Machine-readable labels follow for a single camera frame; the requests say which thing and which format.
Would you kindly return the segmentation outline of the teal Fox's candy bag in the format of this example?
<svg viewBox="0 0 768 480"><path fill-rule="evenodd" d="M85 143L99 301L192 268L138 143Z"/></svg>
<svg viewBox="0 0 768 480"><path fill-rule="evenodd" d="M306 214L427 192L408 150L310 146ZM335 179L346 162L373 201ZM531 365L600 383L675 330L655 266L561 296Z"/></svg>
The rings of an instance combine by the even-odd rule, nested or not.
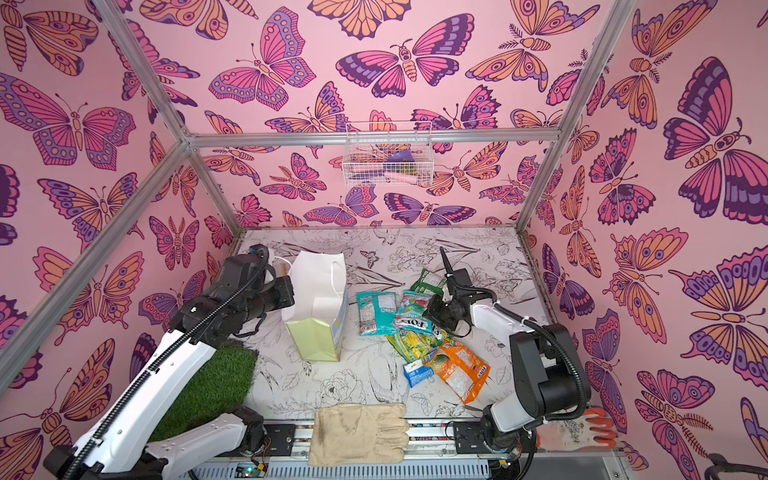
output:
<svg viewBox="0 0 768 480"><path fill-rule="evenodd" d="M425 316L433 297L431 293L405 291L395 313L393 325L418 333L434 334L435 324Z"/></svg>

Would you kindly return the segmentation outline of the white paper bag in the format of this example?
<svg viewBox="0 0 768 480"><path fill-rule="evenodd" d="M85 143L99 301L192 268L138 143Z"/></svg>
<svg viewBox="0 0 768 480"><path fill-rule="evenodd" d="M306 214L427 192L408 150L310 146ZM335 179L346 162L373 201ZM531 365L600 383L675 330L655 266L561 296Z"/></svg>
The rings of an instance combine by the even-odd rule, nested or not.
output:
<svg viewBox="0 0 768 480"><path fill-rule="evenodd" d="M301 251L292 260L277 257L276 264L292 282L294 304L282 311L282 321L300 358L338 362L348 306L344 255Z"/></svg>

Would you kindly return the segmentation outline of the teal candy bag back-side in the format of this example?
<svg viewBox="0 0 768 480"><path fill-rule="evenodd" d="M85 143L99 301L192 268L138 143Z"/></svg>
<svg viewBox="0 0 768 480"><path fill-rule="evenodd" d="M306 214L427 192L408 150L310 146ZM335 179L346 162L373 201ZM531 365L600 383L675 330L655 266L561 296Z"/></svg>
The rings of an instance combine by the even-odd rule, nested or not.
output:
<svg viewBox="0 0 768 480"><path fill-rule="evenodd" d="M356 300L360 336L392 336L396 333L394 322L399 304L395 292L359 292Z"/></svg>

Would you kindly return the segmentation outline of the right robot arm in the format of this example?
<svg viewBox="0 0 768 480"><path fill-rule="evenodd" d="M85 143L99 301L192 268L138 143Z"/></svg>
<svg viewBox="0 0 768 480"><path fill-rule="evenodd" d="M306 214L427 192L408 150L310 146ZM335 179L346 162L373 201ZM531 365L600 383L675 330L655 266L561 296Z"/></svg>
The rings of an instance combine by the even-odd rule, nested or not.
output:
<svg viewBox="0 0 768 480"><path fill-rule="evenodd" d="M591 389L569 330L504 307L494 291L473 285L465 269L454 269L447 253L440 254L447 293L432 297L426 318L454 336L460 324L484 331L510 353L513 392L486 406L479 421L487 448L510 451L541 425L582 417Z"/></svg>

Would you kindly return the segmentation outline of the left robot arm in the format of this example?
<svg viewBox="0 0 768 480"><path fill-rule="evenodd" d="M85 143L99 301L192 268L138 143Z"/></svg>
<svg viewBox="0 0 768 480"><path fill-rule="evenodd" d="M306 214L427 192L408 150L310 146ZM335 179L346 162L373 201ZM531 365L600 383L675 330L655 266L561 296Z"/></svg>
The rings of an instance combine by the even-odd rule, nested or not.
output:
<svg viewBox="0 0 768 480"><path fill-rule="evenodd" d="M173 317L158 350L116 403L78 440L56 446L44 468L57 479L177 479L214 457L261 452L263 417L226 407L168 440L151 434L194 375L249 321L294 304L288 275L278 275L263 244L226 258L218 279Z"/></svg>

